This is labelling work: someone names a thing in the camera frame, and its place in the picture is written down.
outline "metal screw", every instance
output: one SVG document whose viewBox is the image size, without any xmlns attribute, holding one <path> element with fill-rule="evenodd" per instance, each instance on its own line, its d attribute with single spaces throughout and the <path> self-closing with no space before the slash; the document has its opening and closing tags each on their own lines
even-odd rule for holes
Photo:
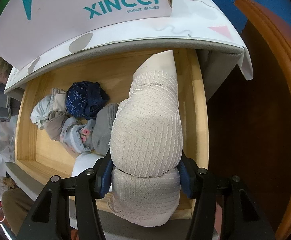
<svg viewBox="0 0 291 240">
<path fill-rule="evenodd" d="M 235 182 L 239 182 L 241 180 L 241 178 L 239 176 L 237 176 L 237 175 L 234 175 L 232 177 L 232 180 L 235 181 Z"/>
<path fill-rule="evenodd" d="M 200 174 L 206 174 L 207 173 L 207 169 L 205 169 L 205 168 L 198 168 L 198 173 L 200 173 Z"/>
<path fill-rule="evenodd" d="M 58 180 L 59 180 L 59 176 L 56 176 L 56 175 L 51 178 L 52 182 L 57 182 Z"/>
<path fill-rule="evenodd" d="M 87 175 L 92 175 L 92 174 L 94 173 L 94 170 L 93 170 L 92 168 L 89 168 L 89 169 L 86 169 L 86 170 L 85 170 L 85 173 L 86 173 Z"/>
</svg>

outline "gray oval pattern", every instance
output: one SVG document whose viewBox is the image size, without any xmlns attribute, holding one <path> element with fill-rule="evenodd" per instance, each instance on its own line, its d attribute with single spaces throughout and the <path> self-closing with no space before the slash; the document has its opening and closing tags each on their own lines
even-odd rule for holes
<svg viewBox="0 0 291 240">
<path fill-rule="evenodd" d="M 69 51 L 71 53 L 76 53 L 80 50 L 83 50 L 89 44 L 90 40 L 92 39 L 92 36 L 93 33 L 87 33 L 77 38 L 70 44 Z"/>
<path fill-rule="evenodd" d="M 31 66 L 28 68 L 28 75 L 30 75 L 35 67 L 35 65 L 39 62 L 40 57 L 38 57 L 32 64 Z"/>
</svg>

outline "pink triangle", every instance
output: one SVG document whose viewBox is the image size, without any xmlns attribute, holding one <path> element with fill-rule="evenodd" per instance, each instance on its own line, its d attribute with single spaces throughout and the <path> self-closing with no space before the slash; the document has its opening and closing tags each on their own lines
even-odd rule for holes
<svg viewBox="0 0 291 240">
<path fill-rule="evenodd" d="M 233 41 L 231 33 L 226 25 L 225 26 L 208 27 L 208 28 L 217 32 L 217 33 L 222 34 L 223 36 L 225 36 Z"/>
</svg>

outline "brown pants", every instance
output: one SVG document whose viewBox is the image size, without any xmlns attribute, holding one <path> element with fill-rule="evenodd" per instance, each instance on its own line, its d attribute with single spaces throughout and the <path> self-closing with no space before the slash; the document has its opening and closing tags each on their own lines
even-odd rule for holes
<svg viewBox="0 0 291 240">
<path fill-rule="evenodd" d="M 22 189 L 15 188 L 3 193 L 1 203 L 7 222 L 17 235 L 34 201 Z"/>
</svg>

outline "dark blue floral fabric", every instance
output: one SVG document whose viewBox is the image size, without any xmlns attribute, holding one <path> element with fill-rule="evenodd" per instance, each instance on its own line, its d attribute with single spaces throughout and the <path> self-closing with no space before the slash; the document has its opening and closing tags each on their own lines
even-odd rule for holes
<svg viewBox="0 0 291 240">
<path fill-rule="evenodd" d="M 66 107 L 74 117 L 90 120 L 96 118 L 108 100 L 109 96 L 98 82 L 82 81 L 73 83 L 67 91 Z"/>
</svg>

